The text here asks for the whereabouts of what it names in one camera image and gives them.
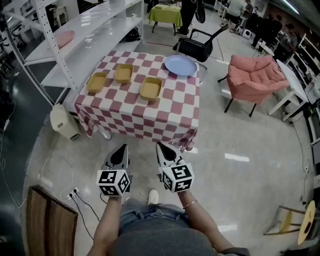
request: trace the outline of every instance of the yellow chair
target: yellow chair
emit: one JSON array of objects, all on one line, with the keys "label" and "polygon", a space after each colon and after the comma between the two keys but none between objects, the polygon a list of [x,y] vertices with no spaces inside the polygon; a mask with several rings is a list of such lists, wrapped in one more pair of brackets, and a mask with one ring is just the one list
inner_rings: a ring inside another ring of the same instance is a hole
[{"label": "yellow chair", "polygon": [[[264,236],[277,236],[277,235],[285,235],[290,234],[294,232],[299,232],[298,236],[298,245],[301,245],[307,238],[312,223],[315,219],[315,213],[316,213],[316,204],[315,201],[311,201],[306,209],[306,211],[296,210],[292,208],[288,208],[285,206],[279,206],[279,208],[285,209],[288,211],[288,213],[285,215],[285,218],[282,220],[280,225],[280,231],[276,233],[264,233]],[[303,214],[303,221],[301,224],[292,223],[293,220],[293,213]],[[291,226],[299,227],[296,229],[289,230]]]}]

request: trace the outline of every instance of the wooden board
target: wooden board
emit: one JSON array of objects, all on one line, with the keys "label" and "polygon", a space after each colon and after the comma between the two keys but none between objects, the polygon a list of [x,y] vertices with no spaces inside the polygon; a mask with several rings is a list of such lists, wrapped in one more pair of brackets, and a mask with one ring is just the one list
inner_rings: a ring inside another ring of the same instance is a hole
[{"label": "wooden board", "polygon": [[26,219],[30,256],[73,256],[77,220],[78,213],[30,187]]}]

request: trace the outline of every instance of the green tablecloth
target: green tablecloth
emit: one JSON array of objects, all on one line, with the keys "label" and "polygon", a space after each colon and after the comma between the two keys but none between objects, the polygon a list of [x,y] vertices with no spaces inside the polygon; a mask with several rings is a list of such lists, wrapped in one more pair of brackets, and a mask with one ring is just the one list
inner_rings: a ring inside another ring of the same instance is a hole
[{"label": "green tablecloth", "polygon": [[149,14],[149,24],[152,21],[172,23],[179,28],[182,26],[180,7],[157,4],[151,9]]}]

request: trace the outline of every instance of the pink chair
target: pink chair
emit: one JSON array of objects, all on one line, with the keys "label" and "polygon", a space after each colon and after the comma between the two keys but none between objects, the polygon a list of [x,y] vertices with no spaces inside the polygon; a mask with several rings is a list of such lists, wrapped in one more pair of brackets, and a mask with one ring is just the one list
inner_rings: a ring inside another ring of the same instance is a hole
[{"label": "pink chair", "polygon": [[289,86],[271,55],[260,58],[232,55],[228,74],[218,83],[224,79],[228,82],[232,96],[224,113],[236,99],[254,103],[250,117],[256,105],[260,105],[268,95]]}]

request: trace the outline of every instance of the white shoe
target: white shoe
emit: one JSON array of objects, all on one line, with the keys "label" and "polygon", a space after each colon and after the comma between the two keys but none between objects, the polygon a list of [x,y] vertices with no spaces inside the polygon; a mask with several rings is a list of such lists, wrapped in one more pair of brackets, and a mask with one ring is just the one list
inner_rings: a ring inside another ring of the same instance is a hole
[{"label": "white shoe", "polygon": [[159,202],[159,193],[155,189],[149,192],[148,205],[156,205]]}]

